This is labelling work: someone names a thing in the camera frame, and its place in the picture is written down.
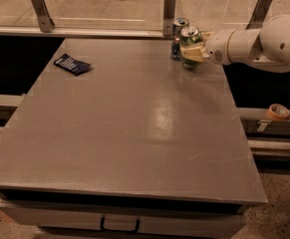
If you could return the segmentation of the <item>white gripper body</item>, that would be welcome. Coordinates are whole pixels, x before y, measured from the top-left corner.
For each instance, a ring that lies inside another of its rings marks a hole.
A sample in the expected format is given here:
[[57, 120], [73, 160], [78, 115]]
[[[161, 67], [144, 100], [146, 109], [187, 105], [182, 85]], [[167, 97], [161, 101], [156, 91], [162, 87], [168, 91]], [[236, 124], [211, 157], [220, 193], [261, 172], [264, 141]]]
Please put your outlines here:
[[205, 42], [209, 60], [218, 65], [230, 65], [228, 44], [233, 30], [221, 30], [212, 34]]

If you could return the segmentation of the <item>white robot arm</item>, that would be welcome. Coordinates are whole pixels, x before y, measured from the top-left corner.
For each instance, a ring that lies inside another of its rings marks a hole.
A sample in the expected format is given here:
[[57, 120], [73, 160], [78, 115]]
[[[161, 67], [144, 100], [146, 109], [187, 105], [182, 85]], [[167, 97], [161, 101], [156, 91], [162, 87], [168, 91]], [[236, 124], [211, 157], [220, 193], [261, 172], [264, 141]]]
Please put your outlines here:
[[202, 40], [181, 45], [185, 59], [213, 64], [242, 63], [272, 73], [290, 72], [290, 15], [279, 15], [259, 28], [204, 32]]

